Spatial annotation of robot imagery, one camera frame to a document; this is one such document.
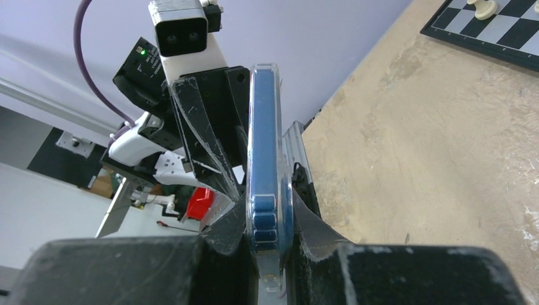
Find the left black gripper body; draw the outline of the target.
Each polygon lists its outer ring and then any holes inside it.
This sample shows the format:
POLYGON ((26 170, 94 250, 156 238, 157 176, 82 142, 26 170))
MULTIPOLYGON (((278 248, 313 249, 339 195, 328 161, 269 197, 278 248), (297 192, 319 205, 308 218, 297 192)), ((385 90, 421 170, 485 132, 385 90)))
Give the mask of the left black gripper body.
MULTIPOLYGON (((180 84, 183 85, 184 80, 189 78, 195 79, 197 92, 208 118, 208 123, 204 124, 204 127, 211 127, 230 165, 233 168, 241 166, 245 169, 249 120, 249 70, 243 66, 235 66, 184 74, 180 76, 180 84)), ((194 176, 210 177, 220 174, 183 116, 180 116, 180 130, 186 158, 191 164, 194 176)))

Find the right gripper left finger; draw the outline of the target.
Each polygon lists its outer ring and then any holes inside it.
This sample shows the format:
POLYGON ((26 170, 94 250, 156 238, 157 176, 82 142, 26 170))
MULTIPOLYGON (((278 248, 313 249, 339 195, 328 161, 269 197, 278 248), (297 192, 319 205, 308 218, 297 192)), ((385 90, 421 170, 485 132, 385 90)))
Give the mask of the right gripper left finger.
POLYGON ((29 259, 10 304, 251 304, 245 204, 204 232, 55 240, 29 259))

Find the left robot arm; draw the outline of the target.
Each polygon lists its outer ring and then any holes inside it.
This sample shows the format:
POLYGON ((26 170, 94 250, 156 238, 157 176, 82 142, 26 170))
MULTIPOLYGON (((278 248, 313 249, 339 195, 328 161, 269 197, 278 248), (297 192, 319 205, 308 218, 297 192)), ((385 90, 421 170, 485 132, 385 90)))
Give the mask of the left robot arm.
POLYGON ((142 186, 206 187, 238 201, 247 162, 249 70, 220 67, 168 84, 158 49, 140 38, 114 84, 144 113, 113 141, 102 163, 142 186))

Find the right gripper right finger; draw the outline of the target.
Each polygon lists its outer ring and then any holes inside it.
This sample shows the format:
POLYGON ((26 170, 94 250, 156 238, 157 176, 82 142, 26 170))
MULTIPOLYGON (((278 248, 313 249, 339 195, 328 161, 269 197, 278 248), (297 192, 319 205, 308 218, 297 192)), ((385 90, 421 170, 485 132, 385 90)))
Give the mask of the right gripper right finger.
POLYGON ((289 304, 524 304, 505 263, 477 247, 360 245, 295 194, 289 304))

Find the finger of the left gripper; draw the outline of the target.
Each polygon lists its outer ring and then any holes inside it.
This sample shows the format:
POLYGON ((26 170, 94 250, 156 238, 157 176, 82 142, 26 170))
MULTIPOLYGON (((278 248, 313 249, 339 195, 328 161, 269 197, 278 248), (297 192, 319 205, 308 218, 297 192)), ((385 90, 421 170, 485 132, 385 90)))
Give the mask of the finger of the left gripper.
POLYGON ((196 78, 178 79, 170 89, 195 178, 202 186, 238 201, 238 181, 212 128, 196 78))

